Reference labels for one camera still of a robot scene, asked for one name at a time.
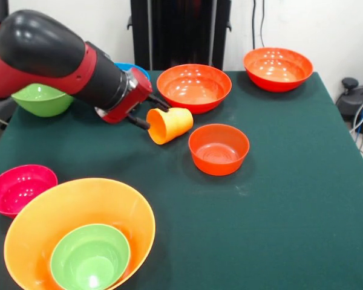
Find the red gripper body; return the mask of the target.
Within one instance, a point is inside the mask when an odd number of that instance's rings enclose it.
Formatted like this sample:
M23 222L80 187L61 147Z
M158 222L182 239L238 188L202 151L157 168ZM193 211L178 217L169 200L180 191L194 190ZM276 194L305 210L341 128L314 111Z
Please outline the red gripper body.
M98 116L109 124L120 123L127 115L132 115L131 111L152 93L151 82L139 69L131 68L124 73L127 76L127 87L122 99L110 110L94 108Z

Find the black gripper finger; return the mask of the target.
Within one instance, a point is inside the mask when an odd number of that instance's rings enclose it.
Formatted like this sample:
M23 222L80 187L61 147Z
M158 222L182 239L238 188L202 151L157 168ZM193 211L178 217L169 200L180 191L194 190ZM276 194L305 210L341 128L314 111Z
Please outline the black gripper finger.
M167 104L164 100L156 97L154 94L150 94L147 98L147 101L151 102L156 108L161 111L169 111L170 105Z
M143 130L148 130L150 128L150 124L141 118L138 118L138 117L135 117L132 115L127 115L126 119L133 125L141 128Z

